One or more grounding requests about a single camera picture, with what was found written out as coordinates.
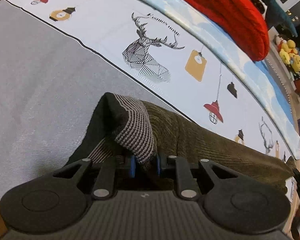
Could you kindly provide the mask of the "olive corduroy pants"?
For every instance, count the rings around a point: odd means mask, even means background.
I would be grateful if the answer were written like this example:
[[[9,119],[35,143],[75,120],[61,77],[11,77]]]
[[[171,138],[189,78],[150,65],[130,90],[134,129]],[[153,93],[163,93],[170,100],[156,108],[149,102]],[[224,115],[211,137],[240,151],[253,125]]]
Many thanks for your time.
[[[81,144],[67,163],[83,158],[102,163],[110,156],[134,156],[150,171],[158,153],[180,156],[189,163],[209,159],[283,193],[295,167],[293,158],[284,163],[155,104],[113,93],[101,97]]]

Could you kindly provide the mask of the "red folded blanket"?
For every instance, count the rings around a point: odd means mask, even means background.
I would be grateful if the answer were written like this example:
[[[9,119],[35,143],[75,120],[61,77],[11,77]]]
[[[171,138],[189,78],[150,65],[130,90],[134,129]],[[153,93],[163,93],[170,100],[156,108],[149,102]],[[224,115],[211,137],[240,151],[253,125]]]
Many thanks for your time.
[[[184,0],[218,24],[253,61],[269,52],[268,28],[250,0]]]

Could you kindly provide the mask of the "blue cloud pattern quilt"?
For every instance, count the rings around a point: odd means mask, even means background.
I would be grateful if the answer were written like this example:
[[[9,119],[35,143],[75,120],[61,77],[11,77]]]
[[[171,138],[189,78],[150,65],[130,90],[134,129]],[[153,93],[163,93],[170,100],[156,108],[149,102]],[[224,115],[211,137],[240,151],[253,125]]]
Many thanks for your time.
[[[300,136],[277,98],[272,82],[228,34],[184,0],[140,1],[180,25],[226,64],[262,105],[294,158],[300,159]]]

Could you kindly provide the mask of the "teal shark plush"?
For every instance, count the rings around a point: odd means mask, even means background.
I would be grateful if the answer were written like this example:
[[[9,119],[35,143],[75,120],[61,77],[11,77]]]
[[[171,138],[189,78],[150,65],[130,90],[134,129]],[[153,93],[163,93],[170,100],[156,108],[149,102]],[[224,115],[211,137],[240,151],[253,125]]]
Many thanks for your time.
[[[286,12],[284,12],[284,10],[278,5],[276,0],[261,1],[267,6],[265,20],[268,29],[271,29],[272,27],[275,27],[277,25],[284,25],[294,37],[298,36],[291,19],[288,17]]]

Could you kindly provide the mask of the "patterned deer bed sheet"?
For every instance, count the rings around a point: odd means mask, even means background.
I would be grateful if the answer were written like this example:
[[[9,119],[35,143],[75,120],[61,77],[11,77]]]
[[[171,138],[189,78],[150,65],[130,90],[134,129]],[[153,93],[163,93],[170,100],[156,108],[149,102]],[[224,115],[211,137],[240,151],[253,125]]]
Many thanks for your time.
[[[284,92],[264,61],[293,120]],[[66,163],[105,92],[150,101],[282,160],[262,105],[213,52],[140,0],[0,0],[0,197]]]

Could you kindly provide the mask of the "yellow plush toy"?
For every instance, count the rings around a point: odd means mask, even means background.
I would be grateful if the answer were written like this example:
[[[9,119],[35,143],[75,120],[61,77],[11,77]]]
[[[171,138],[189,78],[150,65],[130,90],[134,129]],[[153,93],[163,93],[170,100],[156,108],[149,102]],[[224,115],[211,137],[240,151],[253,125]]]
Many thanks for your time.
[[[300,54],[295,42],[277,36],[275,43],[282,62],[292,68],[295,74],[300,76]]]

